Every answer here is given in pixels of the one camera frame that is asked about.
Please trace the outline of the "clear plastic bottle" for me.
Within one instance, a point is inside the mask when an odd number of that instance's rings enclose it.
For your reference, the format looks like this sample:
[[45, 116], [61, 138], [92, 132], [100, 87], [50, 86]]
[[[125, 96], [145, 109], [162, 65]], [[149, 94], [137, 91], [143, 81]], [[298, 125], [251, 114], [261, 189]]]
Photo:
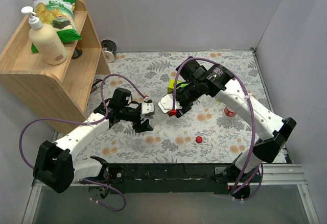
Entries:
[[155, 128], [160, 123], [164, 122], [165, 120], [169, 119], [169, 115], [167, 113], [163, 113], [159, 107], [155, 107], [155, 113], [152, 115], [150, 119], [150, 126]]

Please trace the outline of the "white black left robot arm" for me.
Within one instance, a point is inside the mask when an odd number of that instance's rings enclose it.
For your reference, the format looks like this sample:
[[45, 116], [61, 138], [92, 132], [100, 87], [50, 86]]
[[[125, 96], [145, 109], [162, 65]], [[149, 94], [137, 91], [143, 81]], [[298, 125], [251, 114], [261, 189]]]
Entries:
[[58, 193], [65, 191], [73, 181], [87, 180], [105, 183], [110, 178], [109, 163], [97, 156], [77, 161], [77, 155], [96, 137], [108, 131], [121, 120], [132, 123], [137, 133], [152, 131], [149, 117], [154, 115], [152, 100], [132, 101], [131, 91], [117, 88], [113, 96], [101, 103], [85, 121], [85, 125], [55, 142], [44, 142], [38, 150], [33, 177]]

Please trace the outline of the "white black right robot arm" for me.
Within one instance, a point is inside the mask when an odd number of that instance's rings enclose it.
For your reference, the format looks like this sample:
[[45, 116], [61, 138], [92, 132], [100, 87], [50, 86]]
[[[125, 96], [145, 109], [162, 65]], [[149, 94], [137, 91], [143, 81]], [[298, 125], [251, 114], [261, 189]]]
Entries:
[[181, 117], [203, 95], [224, 103], [246, 121], [252, 130], [249, 149], [241, 153], [219, 177], [242, 182], [261, 163], [272, 163], [296, 126], [291, 118], [282, 118], [267, 109], [246, 90], [240, 78], [221, 64], [212, 62], [206, 69], [198, 58], [189, 57], [177, 68], [177, 77], [187, 85], [173, 88], [170, 114]]

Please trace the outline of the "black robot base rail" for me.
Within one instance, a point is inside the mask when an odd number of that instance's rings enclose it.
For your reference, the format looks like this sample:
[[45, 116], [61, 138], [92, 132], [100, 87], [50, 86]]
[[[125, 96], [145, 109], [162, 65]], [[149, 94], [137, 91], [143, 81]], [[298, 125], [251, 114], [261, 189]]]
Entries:
[[122, 193], [211, 192], [229, 194], [239, 170], [216, 163], [129, 163], [108, 165], [104, 181]]

